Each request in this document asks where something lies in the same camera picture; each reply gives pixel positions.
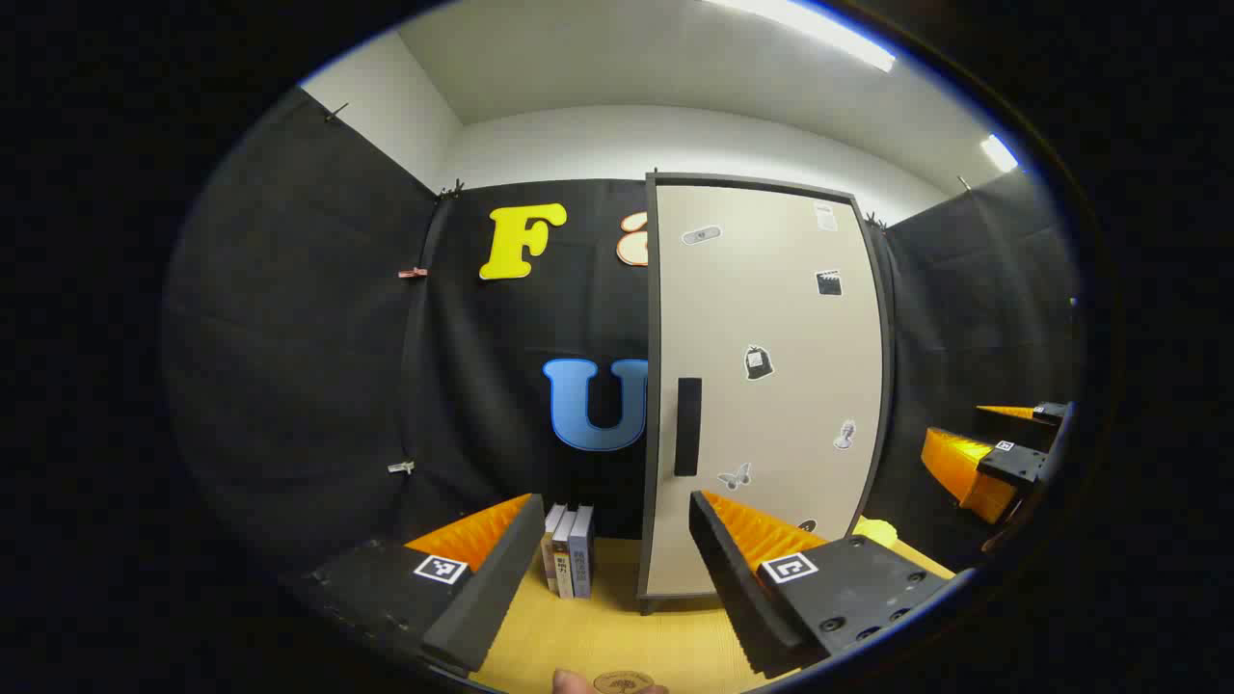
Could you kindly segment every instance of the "yellow letter f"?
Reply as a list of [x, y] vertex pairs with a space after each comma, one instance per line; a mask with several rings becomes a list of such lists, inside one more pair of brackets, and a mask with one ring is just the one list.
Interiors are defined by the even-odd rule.
[[[548, 220], [553, 226], [565, 224], [565, 207], [552, 205], [527, 205], [523, 207], [497, 207], [489, 215], [497, 222], [492, 232], [492, 249], [489, 262], [480, 265], [480, 279], [516, 279], [532, 274], [532, 264], [523, 261], [523, 246], [532, 256], [539, 256], [548, 246]], [[528, 220], [537, 220], [527, 228]]]

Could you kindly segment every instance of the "stack of books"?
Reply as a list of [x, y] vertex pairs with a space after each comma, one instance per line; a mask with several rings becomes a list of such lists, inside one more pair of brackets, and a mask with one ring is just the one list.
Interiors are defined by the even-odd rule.
[[594, 506], [571, 511], [565, 504], [554, 504], [544, 519], [540, 540], [544, 578], [561, 598], [591, 598], [596, 557], [594, 512]]

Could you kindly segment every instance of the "yellow floor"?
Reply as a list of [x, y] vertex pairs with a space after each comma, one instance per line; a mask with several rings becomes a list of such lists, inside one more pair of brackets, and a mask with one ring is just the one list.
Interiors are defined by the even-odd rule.
[[[638, 547], [634, 540], [596, 538], [590, 600], [550, 593], [537, 553], [471, 679], [510, 694], [548, 693], [559, 667], [589, 682], [637, 671], [673, 694], [734, 694], [771, 682], [750, 672], [718, 598], [666, 601], [653, 615], [638, 612]], [[891, 550], [943, 578], [954, 575], [898, 540]]]

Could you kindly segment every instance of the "white wall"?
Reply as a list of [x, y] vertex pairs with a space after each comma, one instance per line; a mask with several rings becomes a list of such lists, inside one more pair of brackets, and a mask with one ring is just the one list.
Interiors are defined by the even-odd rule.
[[300, 86], [434, 193], [454, 183], [445, 151], [463, 123], [407, 51], [387, 31], [321, 68]]
[[888, 225], [951, 196], [884, 159], [793, 127], [668, 106], [586, 106], [469, 125], [450, 141], [441, 172], [481, 188], [642, 179], [653, 167], [842, 190]]

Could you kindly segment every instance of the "white door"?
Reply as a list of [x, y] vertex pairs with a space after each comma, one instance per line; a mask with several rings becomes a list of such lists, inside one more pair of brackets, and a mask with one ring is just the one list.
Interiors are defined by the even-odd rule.
[[847, 535], [872, 478], [890, 373], [875, 240], [851, 198], [675, 175], [648, 182], [643, 598], [714, 593], [687, 525], [697, 489], [824, 540]]

